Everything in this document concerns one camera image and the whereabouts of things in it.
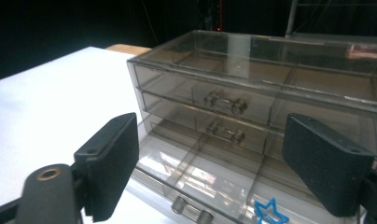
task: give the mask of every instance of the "acrylic storage box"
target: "acrylic storage box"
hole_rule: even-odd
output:
[[[195,31],[128,65],[147,132],[135,176],[177,213],[254,223],[254,201],[275,198],[291,223],[356,223],[329,214],[281,152],[299,113],[377,155],[376,45]]]

